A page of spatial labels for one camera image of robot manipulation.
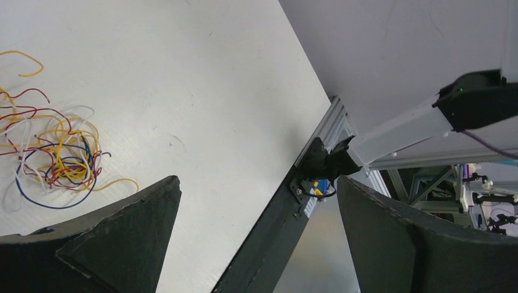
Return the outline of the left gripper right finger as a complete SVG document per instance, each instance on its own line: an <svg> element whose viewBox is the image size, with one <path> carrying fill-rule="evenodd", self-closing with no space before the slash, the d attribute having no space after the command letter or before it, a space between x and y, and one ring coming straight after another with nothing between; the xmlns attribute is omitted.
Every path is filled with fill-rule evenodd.
<svg viewBox="0 0 518 293"><path fill-rule="evenodd" d="M362 292L516 292L517 238L466 228L342 176L337 199Z"/></svg>

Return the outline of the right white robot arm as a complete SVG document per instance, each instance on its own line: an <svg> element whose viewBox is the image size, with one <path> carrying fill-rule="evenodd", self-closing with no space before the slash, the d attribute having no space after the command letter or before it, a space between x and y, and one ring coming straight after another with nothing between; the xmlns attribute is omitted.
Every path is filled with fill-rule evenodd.
<svg viewBox="0 0 518 293"><path fill-rule="evenodd" d="M323 162L322 178L334 181L358 172L375 160L449 132L464 134L493 152L517 159L473 134L517 116L517 72L466 73L432 98L359 136L338 143Z"/></svg>

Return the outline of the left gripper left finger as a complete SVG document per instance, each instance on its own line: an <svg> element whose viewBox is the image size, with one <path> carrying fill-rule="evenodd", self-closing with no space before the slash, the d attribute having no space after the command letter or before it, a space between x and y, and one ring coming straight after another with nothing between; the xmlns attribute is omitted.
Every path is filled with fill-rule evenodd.
<svg viewBox="0 0 518 293"><path fill-rule="evenodd" d="M155 292L180 205L167 176L28 235L1 237L2 292Z"/></svg>

